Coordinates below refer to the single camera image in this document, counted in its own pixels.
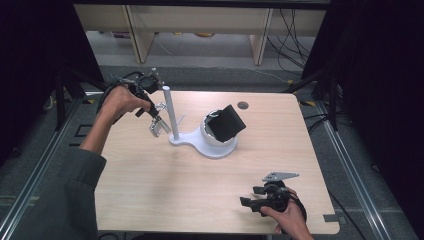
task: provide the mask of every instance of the desk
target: desk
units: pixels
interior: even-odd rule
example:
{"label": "desk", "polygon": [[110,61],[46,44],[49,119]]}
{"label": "desk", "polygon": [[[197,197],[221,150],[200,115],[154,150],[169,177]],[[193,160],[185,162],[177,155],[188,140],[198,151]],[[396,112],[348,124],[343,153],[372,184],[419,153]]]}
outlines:
{"label": "desk", "polygon": [[[337,222],[297,100],[291,94],[172,92],[180,132],[197,128],[205,115],[232,104],[246,124],[233,153],[212,160],[190,146],[174,147],[168,135],[150,134],[151,118],[126,114],[104,148],[108,159],[96,190],[100,230],[273,234],[276,223],[242,207],[271,171],[297,172],[284,182],[298,193],[313,234],[336,234]],[[161,92],[151,95],[165,102]],[[248,109],[237,103],[245,101]],[[169,123],[166,112],[161,116]]]}

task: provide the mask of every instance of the sleeve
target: sleeve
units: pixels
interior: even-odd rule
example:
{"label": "sleeve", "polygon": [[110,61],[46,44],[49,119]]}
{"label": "sleeve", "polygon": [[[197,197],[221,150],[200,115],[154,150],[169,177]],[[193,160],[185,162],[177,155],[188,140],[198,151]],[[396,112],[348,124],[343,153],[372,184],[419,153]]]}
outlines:
{"label": "sleeve", "polygon": [[13,239],[97,239],[94,190],[106,159],[75,149]]}

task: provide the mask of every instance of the white stand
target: white stand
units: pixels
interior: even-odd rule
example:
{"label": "white stand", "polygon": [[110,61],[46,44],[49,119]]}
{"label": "white stand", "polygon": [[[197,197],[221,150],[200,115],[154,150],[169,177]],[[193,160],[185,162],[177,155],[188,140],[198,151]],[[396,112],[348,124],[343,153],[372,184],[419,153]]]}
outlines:
{"label": "white stand", "polygon": [[178,126],[175,119],[174,106],[172,104],[171,91],[168,86],[163,86],[166,106],[171,121],[172,132],[169,136],[169,142],[174,146],[189,145],[202,154],[211,159],[224,158],[234,151],[237,146],[237,137],[234,137],[226,142],[220,142],[205,131],[205,119],[200,126],[191,133],[178,132]]}

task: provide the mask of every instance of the desk panel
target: desk panel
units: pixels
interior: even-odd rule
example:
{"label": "desk panel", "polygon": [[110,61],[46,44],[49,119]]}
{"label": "desk panel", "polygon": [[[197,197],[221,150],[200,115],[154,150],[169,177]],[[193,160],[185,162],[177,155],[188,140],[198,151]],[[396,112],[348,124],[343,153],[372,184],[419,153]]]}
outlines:
{"label": "desk panel", "polygon": [[[212,160],[190,146],[174,147],[168,135],[155,138],[151,118],[126,114],[110,132],[108,163],[96,190],[101,230],[273,234],[276,223],[242,207],[239,197],[255,198],[271,171],[297,172],[284,181],[295,189],[314,234],[335,234],[334,214],[296,98],[291,94],[172,92],[180,132],[195,130],[210,111],[232,104],[246,129],[234,152]],[[151,96],[164,102],[161,92]],[[237,103],[249,108],[241,110]],[[161,116],[168,123],[166,112]]]}

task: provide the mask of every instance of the person's right hand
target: person's right hand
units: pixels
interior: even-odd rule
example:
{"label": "person's right hand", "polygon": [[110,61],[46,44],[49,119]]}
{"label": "person's right hand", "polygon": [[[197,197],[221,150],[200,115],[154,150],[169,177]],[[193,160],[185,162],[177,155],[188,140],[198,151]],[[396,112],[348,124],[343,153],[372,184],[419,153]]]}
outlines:
{"label": "person's right hand", "polygon": [[[288,188],[293,197],[297,198],[296,192]],[[284,212],[277,212],[270,207],[261,207],[261,212],[269,217],[274,218],[278,223],[275,227],[275,233],[281,233],[281,230],[289,234],[293,240],[310,240],[313,239],[306,226],[302,212],[296,203],[290,199],[287,209]]]}

